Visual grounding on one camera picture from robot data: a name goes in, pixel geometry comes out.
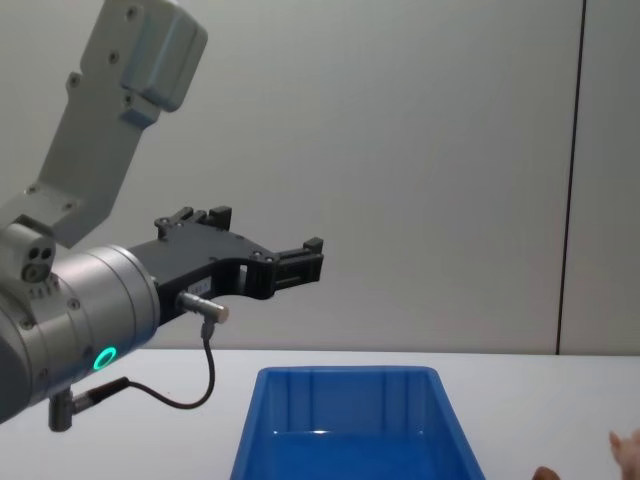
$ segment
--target white table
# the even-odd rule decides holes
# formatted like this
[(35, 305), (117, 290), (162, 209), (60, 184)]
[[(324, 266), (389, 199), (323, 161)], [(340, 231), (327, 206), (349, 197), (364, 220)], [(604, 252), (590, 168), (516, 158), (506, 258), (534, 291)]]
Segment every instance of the white table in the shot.
[[(488, 480), (529, 480), (548, 465), (563, 480), (614, 479), (607, 433), (640, 427), (640, 358), (217, 351), (212, 399), (192, 412), (130, 390), (50, 433), (46, 402), (0, 426), (0, 478), (227, 479), (256, 373), (267, 366), (424, 365), (440, 373)], [(201, 351), (146, 350), (75, 386), (127, 375), (172, 398), (197, 399)]]

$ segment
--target green led ring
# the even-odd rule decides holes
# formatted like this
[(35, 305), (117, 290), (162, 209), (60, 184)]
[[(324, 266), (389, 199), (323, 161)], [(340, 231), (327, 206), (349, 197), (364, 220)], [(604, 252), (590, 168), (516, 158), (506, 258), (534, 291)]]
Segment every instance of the green led ring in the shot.
[(102, 352), (100, 352), (100, 355), (98, 355), (96, 361), (93, 362), (93, 369), (96, 371), (102, 370), (104, 367), (113, 362), (113, 360), (116, 358), (116, 355), (118, 355), (118, 351), (115, 349), (115, 347), (105, 348)]

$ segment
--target gray wall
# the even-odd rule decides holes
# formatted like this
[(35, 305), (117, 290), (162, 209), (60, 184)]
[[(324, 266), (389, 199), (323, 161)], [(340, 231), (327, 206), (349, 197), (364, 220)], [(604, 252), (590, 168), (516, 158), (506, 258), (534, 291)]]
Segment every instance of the gray wall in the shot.
[[(190, 95), (79, 247), (228, 204), (238, 233), (319, 235), (327, 260), (320, 284), (223, 299), (219, 346), (554, 350), (579, 0), (182, 3), (210, 32)], [(99, 7), (0, 4), (0, 201), (35, 177)]]
[(640, 3), (589, 0), (563, 353), (640, 353)]

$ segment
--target blue container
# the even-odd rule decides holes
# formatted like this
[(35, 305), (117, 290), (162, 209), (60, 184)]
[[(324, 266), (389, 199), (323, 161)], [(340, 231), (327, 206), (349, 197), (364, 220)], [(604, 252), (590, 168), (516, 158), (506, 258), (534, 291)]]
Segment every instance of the blue container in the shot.
[(484, 480), (422, 367), (267, 368), (232, 480)]

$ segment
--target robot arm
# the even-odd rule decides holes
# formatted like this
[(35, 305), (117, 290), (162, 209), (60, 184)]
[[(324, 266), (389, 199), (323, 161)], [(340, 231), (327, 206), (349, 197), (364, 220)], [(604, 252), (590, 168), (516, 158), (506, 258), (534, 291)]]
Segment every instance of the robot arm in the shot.
[(54, 262), (56, 242), (75, 244), (109, 215), (142, 131), (181, 105), (206, 38), (169, 0), (105, 0), (38, 181), (0, 209), (0, 423), (49, 398), (51, 428), (66, 430), (97, 398), (70, 386), (161, 325), (201, 314), (207, 347), (228, 315), (215, 297), (267, 299), (319, 280), (322, 240), (269, 251), (229, 231), (228, 207), (184, 208), (156, 220), (154, 241)]

